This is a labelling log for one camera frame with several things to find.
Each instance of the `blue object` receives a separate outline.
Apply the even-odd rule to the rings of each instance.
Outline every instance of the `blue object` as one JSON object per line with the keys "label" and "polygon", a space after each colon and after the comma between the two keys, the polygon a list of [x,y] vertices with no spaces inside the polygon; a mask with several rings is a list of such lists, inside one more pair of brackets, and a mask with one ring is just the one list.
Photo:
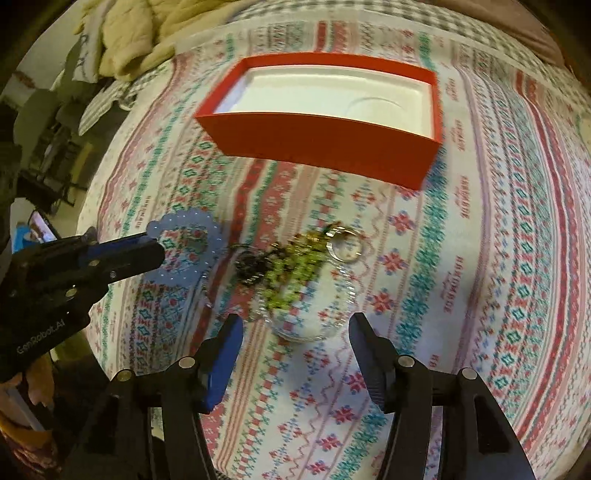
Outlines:
{"label": "blue object", "polygon": [[84,268],[91,260],[100,259],[107,255],[117,254],[136,245],[145,244],[148,241],[152,241],[152,239],[147,235],[131,235],[119,238],[116,241],[113,240],[110,242],[105,242],[104,244],[91,245],[88,247],[88,250],[78,258],[78,266],[80,268]]}
{"label": "blue object", "polygon": [[242,346],[244,328],[242,326],[242,319],[238,317],[238,321],[232,325],[232,330],[228,338],[224,342],[217,356],[215,363],[209,377],[207,379],[207,394],[203,403],[208,411],[212,411],[214,407],[222,401],[223,395],[228,387],[238,352]]}
{"label": "blue object", "polygon": [[222,230],[209,213],[195,208],[167,213],[160,220],[150,222],[146,234],[157,240],[164,231],[194,226],[207,232],[206,250],[201,255],[199,262],[182,271],[169,271],[161,267],[146,273],[144,275],[145,281],[153,281],[170,287],[190,287],[198,283],[201,277],[209,271],[223,251]]}
{"label": "blue object", "polygon": [[31,232],[28,225],[17,226],[14,232],[14,241],[12,242],[12,253],[16,253],[23,248],[35,245],[36,242],[26,238],[27,234]]}

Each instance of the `plaid fabric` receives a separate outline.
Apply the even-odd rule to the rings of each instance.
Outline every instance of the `plaid fabric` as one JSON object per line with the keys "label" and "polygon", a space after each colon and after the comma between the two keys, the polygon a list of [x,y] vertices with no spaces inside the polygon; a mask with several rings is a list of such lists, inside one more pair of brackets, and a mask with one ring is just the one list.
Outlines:
{"label": "plaid fabric", "polygon": [[507,55],[531,73],[549,81],[573,104],[585,109],[589,105],[589,94],[570,72],[544,63],[530,49],[510,35],[480,20],[416,0],[262,0],[236,14],[228,23],[264,15],[288,14],[316,8],[369,10],[402,17],[461,35]]}
{"label": "plaid fabric", "polygon": [[138,94],[158,77],[166,65],[168,65],[167,61],[144,73],[133,82],[115,80],[105,90],[99,92],[84,110],[78,126],[78,134],[87,133],[99,121],[99,118],[109,111],[114,102],[119,102],[119,106],[124,110],[131,110]]}

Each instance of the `bed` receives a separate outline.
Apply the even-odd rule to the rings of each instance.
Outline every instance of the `bed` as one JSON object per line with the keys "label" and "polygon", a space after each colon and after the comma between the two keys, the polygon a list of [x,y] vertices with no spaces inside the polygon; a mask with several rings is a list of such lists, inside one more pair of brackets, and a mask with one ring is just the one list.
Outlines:
{"label": "bed", "polygon": [[[107,241],[187,207],[211,212],[225,241],[260,248],[335,220],[353,225],[368,246],[352,267],[356,310],[430,368],[476,369],[537,478],[567,472],[591,435],[591,156],[580,132],[591,102],[572,75],[495,27],[408,0],[259,2],[185,50],[138,94],[79,232],[95,225]],[[193,113],[238,59],[280,51],[359,53],[437,72],[444,145],[422,191],[225,157]],[[180,248],[169,240],[169,251]],[[252,292],[229,263],[211,275],[213,309],[194,288],[114,284],[86,331],[108,375],[162,370],[228,313],[247,319]],[[349,480],[377,474],[390,422],[369,400],[345,330],[297,344],[255,321],[203,427],[230,478]],[[428,479],[440,435],[436,410]]]}

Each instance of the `light blue beaded bracelet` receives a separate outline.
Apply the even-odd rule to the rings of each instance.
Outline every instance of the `light blue beaded bracelet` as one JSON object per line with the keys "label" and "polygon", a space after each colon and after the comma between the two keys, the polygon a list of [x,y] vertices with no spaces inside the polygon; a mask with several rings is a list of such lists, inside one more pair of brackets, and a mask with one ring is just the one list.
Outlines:
{"label": "light blue beaded bracelet", "polygon": [[170,287],[191,287],[207,275],[223,252],[222,229],[217,222],[213,221],[209,213],[196,208],[167,213],[160,220],[151,221],[146,229],[146,234],[157,240],[164,231],[188,227],[199,228],[207,233],[206,249],[201,254],[199,262],[182,271],[169,271],[165,267],[160,267],[147,272],[144,275],[144,281],[153,281]]}

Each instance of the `key ring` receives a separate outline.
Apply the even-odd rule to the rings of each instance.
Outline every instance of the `key ring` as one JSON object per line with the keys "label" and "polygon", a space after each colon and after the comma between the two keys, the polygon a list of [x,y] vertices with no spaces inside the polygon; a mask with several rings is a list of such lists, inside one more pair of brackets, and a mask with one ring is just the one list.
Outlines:
{"label": "key ring", "polygon": [[[325,235],[329,238],[326,241],[326,249],[328,250],[329,255],[332,258],[334,258],[337,262],[353,263],[353,262],[356,262],[359,259],[359,257],[361,257],[361,255],[363,254],[363,242],[361,241],[361,235],[359,234],[359,232],[357,230],[353,230],[351,227],[348,227],[348,226],[337,225],[337,226],[331,227],[325,233]],[[355,237],[360,237],[359,251],[355,252],[355,256],[353,258],[349,258],[349,259],[341,258],[336,254],[333,241],[337,236],[341,236],[341,235],[351,235],[351,236],[355,236]]]}

